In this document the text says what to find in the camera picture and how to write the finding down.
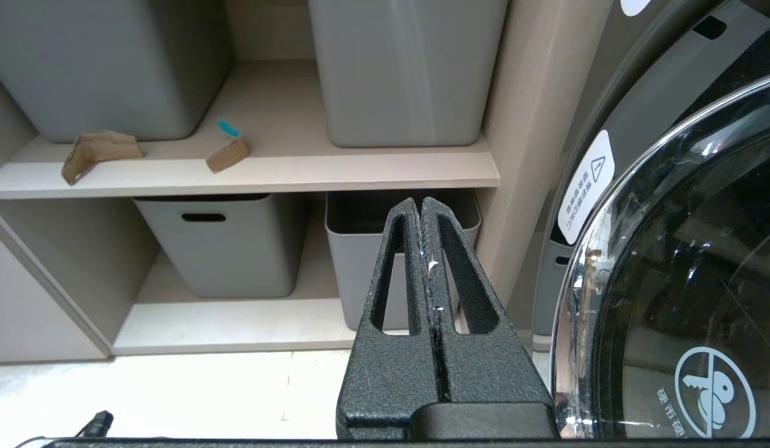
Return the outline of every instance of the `white floor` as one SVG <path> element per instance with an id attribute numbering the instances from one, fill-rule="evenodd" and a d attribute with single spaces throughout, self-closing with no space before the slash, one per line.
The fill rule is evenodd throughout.
<path id="1" fill-rule="evenodd" d="M 0 448 L 74 436 L 111 411 L 112 437 L 334 439 L 349 351 L 118 357 L 0 366 Z"/>

